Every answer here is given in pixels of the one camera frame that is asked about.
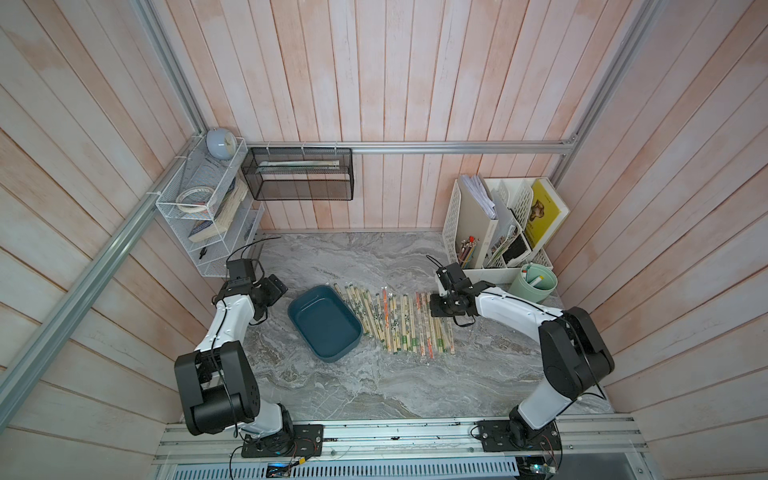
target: black mesh basket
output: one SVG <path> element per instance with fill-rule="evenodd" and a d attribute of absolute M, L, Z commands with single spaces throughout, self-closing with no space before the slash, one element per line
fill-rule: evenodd
<path fill-rule="evenodd" d="M 240 169 L 256 200 L 352 200 L 349 148 L 254 147 Z"/>

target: green pen holder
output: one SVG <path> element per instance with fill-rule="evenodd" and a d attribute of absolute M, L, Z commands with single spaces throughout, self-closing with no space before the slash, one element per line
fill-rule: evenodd
<path fill-rule="evenodd" d="M 525 274 L 523 270 L 528 271 L 528 278 L 533 280 L 537 276 L 541 275 L 544 279 L 536 286 L 531 286 L 525 281 Z M 528 263 L 520 269 L 520 273 L 512 280 L 512 285 L 509 287 L 508 292 L 514 296 L 519 296 L 522 299 L 529 302 L 539 303 L 543 299 L 547 298 L 550 293 L 554 292 L 554 289 L 558 286 L 558 278 L 555 276 L 552 270 L 546 266 L 538 265 L 537 263 Z"/>

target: wooden plank wall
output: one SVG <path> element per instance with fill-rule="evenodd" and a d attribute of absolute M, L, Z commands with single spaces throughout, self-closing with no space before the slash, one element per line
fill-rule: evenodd
<path fill-rule="evenodd" d="M 768 476 L 767 25 L 765 0 L 670 2 L 559 188 L 558 291 L 666 478 Z"/>
<path fill-rule="evenodd" d="M 156 0 L 209 125 L 249 141 L 572 135 L 639 0 Z M 454 179 L 553 155 L 356 156 L 355 200 L 268 202 L 279 230 L 441 227 Z"/>
<path fill-rule="evenodd" d="M 5 370 L 194 129 L 130 2 L 0 2 L 0 63 Z M 0 435 L 0 477 L 143 478 L 214 287 L 152 223 Z"/>

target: marker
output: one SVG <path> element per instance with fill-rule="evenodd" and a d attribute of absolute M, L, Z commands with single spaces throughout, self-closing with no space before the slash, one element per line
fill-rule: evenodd
<path fill-rule="evenodd" d="M 543 276 L 539 275 L 536 278 L 533 279 L 532 282 L 530 282 L 528 285 L 530 286 L 537 286 L 539 282 L 541 282 L 544 279 Z"/>

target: row of chopsticks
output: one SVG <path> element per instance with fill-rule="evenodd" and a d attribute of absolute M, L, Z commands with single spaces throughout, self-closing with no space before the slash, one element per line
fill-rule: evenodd
<path fill-rule="evenodd" d="M 429 294 L 371 293 L 353 284 L 333 289 L 360 320 L 367 336 L 379 339 L 388 352 L 414 352 L 435 358 L 455 353 L 451 325 L 429 312 Z"/>

